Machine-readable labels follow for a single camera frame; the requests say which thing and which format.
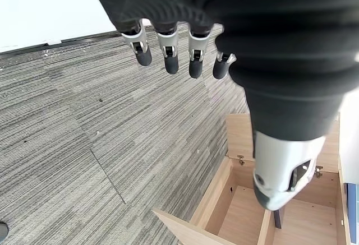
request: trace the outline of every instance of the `cabinet hinge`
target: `cabinet hinge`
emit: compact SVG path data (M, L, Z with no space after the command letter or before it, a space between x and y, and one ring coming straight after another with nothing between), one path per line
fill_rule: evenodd
M321 172L322 169L323 167L321 165L315 166L314 176L316 176L318 179L323 176L323 173Z
M244 165L245 164L245 162L244 162L244 156L243 155L237 155L237 157L238 157L238 159L239 159L239 161L240 161L240 165Z

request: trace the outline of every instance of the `wooden panel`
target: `wooden panel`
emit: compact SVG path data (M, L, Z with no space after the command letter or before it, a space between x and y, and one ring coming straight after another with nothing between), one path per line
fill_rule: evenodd
M263 217L254 191L238 186L218 235L235 244L256 245Z
M349 221L347 210L347 196L344 190L342 171L339 170L339 181L337 189L337 205L335 207L335 220L337 225L338 245L350 245Z
M222 194L232 169L232 160L225 157L209 184L190 223L205 229Z
M166 212L157 209L153 212L183 245L235 245Z
M335 207L338 179L338 173L323 172L323 176L319 179L313 177L312 181L294 199Z
M253 159L252 125L249 114L230 114L226 118L228 156L237 159L239 155L245 160ZM339 118L334 121L326 137L323 149L318 156L317 165L326 172L338 172L339 165Z
M217 201L217 204L212 212L210 219L208 220L205 230L218 235L219 230L223 224L225 215L229 209L232 198L236 193L237 184L233 172L229 175L229 178L223 187L222 193Z
M323 171L338 173L339 167L339 119L334 121L330 133L326 136L325 143L318 156L317 165L323 167Z
M300 200L286 205L282 229L275 229L273 245L336 245L335 209Z
M265 210L257 245L272 245L274 233L274 214L270 210Z
M226 117L228 156L243 155L245 160L254 161L252 125L249 114L229 114Z
M245 164L241 165L238 159L233 160L233 172L236 175L237 184L243 187L253 189L253 168L254 161L244 160Z

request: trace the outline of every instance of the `wooden cabinet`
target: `wooden cabinet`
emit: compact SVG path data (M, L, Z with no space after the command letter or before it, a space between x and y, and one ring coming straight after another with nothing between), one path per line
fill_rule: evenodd
M331 140L330 145L327 144L328 149L323 150L325 156L321 154L323 175L313 177L310 184L284 207L282 228L278 229L275 227L274 213L257 203L253 191L254 161L250 154L252 134L248 115L229 115L227 128L228 156L223 159L190 222L154 210L180 243L350 244L346 197L335 140ZM336 136L339 121L333 128L331 134ZM242 164L238 155L244 156Z

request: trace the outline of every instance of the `metal finger segment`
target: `metal finger segment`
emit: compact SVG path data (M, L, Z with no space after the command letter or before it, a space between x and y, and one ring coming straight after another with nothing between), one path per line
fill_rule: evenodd
M152 55L147 43L146 30L142 20L123 23L119 31L127 45L136 54L137 61L143 66L151 64Z
M169 74L178 71L178 31L177 23L161 24L152 22L157 33L160 49L164 57L164 65Z

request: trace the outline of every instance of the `robotic hand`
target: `robotic hand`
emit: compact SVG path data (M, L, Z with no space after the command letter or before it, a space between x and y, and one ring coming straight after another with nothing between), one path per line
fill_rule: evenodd
M308 184L344 94L359 84L359 0L100 2L144 66L151 53L140 19L152 22L170 74L178 70L178 21L190 26L193 78L201 75L213 23L222 24L213 73L222 78L229 67L245 89L258 201L279 209Z

